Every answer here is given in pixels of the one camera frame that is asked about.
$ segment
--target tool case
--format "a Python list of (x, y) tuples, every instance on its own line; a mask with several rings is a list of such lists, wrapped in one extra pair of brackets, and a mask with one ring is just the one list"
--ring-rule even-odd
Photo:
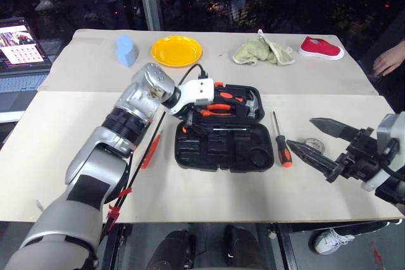
[(244, 173), (273, 166), (270, 135), (259, 123), (265, 111), (254, 87), (215, 83), (213, 103), (185, 113), (188, 123), (179, 123), (175, 135), (175, 159), (181, 167)]

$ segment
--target red shoe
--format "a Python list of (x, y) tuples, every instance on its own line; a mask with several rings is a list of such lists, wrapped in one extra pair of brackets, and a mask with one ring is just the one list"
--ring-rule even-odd
[(338, 60), (343, 57), (344, 51), (326, 40), (307, 36), (299, 47), (298, 53), (303, 56), (319, 57), (329, 60)]

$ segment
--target human hand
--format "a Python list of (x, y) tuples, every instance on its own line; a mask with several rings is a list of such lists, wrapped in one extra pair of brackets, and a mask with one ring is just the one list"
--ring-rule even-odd
[(373, 69), (374, 76), (382, 73), (382, 76), (386, 76), (405, 60), (405, 40), (402, 40), (395, 47), (392, 47), (388, 51), (385, 51), (374, 61)]

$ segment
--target white sneaker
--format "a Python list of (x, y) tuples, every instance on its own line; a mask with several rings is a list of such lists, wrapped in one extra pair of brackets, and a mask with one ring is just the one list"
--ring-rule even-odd
[(354, 240), (352, 235), (339, 235), (335, 230), (329, 229), (329, 231), (321, 233), (314, 241), (314, 249), (316, 253), (321, 255), (332, 254), (340, 248), (341, 245)]

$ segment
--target blue sponge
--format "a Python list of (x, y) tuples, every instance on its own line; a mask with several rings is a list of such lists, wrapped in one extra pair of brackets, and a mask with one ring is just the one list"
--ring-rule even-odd
[(124, 66), (132, 66), (137, 59), (137, 51), (131, 38), (123, 35), (116, 40), (115, 55)]

